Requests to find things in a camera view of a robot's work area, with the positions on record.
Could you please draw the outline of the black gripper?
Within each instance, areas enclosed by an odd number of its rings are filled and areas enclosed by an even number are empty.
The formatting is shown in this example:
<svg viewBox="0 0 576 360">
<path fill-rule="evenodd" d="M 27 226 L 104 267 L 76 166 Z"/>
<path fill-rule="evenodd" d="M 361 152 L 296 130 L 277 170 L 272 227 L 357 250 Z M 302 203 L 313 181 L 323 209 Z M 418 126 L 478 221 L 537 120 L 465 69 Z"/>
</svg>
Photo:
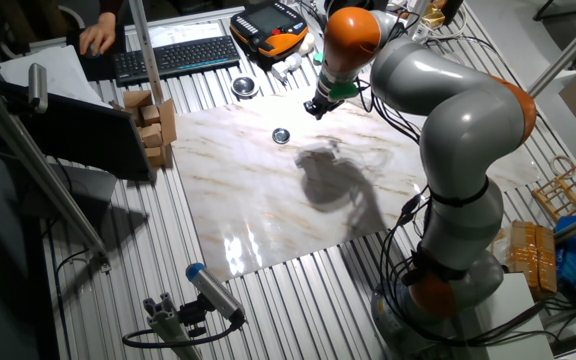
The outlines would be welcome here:
<svg viewBox="0 0 576 360">
<path fill-rule="evenodd" d="M 320 86 L 317 86 L 314 97 L 304 103 L 304 108 L 309 114 L 320 120 L 326 111 L 333 111 L 342 103 L 342 100 L 330 100 L 327 93 Z"/>
</svg>

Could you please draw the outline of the person's hand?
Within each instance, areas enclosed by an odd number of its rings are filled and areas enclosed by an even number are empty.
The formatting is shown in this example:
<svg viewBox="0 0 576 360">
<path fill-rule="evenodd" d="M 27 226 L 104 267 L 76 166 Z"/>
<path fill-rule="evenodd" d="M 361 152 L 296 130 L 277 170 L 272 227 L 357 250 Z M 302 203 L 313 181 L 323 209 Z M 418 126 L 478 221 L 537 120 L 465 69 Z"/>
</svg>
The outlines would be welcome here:
<svg viewBox="0 0 576 360">
<path fill-rule="evenodd" d="M 116 39 L 116 15 L 102 13 L 95 25 L 86 28 L 79 35 L 79 52 L 82 56 L 103 55 Z"/>
</svg>

